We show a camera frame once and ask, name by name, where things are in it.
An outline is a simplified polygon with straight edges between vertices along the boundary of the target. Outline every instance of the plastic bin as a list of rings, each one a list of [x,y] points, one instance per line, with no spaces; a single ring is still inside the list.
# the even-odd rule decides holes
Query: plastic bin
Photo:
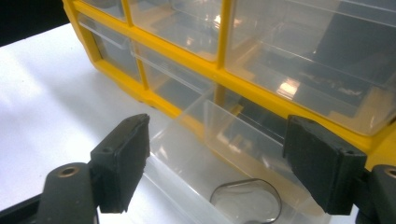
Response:
[[[361,134],[394,118],[395,3],[238,0],[233,8],[229,72]]]
[[[282,211],[275,223],[328,223],[330,217],[282,158],[282,146],[206,100],[211,96],[204,95],[151,140],[152,157],[145,175],[193,223],[239,223],[238,217],[251,212],[245,206],[230,217],[209,199],[218,186],[250,177],[261,178],[278,191]],[[193,120],[203,128],[191,125]]]
[[[131,55],[131,41],[125,35],[105,27],[83,14],[78,15],[79,24],[90,30],[102,58],[122,72],[141,82],[136,59]]]
[[[111,15],[121,21],[125,21],[125,14],[121,0],[82,0],[93,7]]]
[[[180,110],[186,109],[213,87],[213,83],[190,69],[143,45],[136,45],[143,62],[148,87]]]
[[[209,61],[217,56],[221,0],[129,0],[134,24]]]

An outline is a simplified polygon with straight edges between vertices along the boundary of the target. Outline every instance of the white table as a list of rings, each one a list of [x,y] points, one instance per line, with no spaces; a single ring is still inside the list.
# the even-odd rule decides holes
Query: white table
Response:
[[[150,137],[171,121],[95,70],[70,24],[0,48],[0,210],[39,194],[54,168],[89,161],[117,124],[139,113],[151,117]],[[127,214],[100,219],[186,222],[146,178]]]

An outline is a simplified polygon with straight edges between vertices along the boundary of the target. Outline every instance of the dark background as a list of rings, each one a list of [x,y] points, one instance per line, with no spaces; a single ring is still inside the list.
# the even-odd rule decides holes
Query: dark background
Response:
[[[62,0],[1,0],[0,47],[66,23]]]

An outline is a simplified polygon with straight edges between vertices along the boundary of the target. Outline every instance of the clear plastic panel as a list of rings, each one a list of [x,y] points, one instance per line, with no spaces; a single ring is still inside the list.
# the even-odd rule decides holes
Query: clear plastic panel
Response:
[[[83,14],[78,15],[78,21],[82,27],[92,32],[104,60],[113,64],[134,80],[141,82],[136,59],[130,52],[131,42],[127,36],[119,34]]]
[[[206,100],[212,96],[203,96],[152,139],[152,155],[173,172],[173,176],[165,176],[162,183],[158,178],[153,180],[159,188],[173,195],[170,197],[187,215],[213,217],[221,214],[208,203],[215,189],[225,183],[260,178],[273,185],[282,200],[282,211],[275,223],[328,223],[330,217],[323,213],[283,160],[282,146]],[[184,207],[182,204],[191,196],[179,193],[183,190],[166,187],[168,183],[189,189],[194,197],[201,198],[195,199],[198,203],[210,209],[203,213],[203,210]],[[252,212],[244,211],[248,206],[239,207],[240,214]]]
[[[125,21],[125,14],[122,8],[121,0],[82,0],[93,7],[121,20]]]
[[[149,88],[179,109],[186,109],[213,83],[190,69],[169,60],[143,45],[136,44],[138,54],[132,54],[143,62]]]
[[[390,1],[236,1],[226,69],[374,134],[396,115],[395,8]]]
[[[216,59],[221,0],[129,0],[134,24],[209,61]]]

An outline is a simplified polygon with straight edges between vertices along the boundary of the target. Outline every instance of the storage organizer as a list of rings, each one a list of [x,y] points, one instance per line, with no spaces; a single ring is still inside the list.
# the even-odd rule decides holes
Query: storage organizer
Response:
[[[391,1],[64,0],[64,9],[92,64],[137,100],[172,118],[197,99],[208,100],[153,140],[148,170],[181,210],[188,202],[200,204],[201,215],[190,209],[192,220],[224,221],[209,206],[208,194],[222,182],[245,177],[267,179],[281,192],[289,210],[280,220],[328,220],[311,213],[309,204],[315,203],[309,197],[295,199],[282,190],[306,195],[279,156],[288,115],[312,119],[364,151],[369,170],[396,165]],[[176,153],[165,159],[158,145],[171,137],[188,139],[192,148],[164,147]],[[211,182],[218,174],[199,167],[193,156],[214,162],[230,178]],[[193,170],[188,161],[196,165]],[[169,173],[159,173],[157,166]],[[174,186],[161,183],[161,176],[183,183],[185,197],[175,199]]]

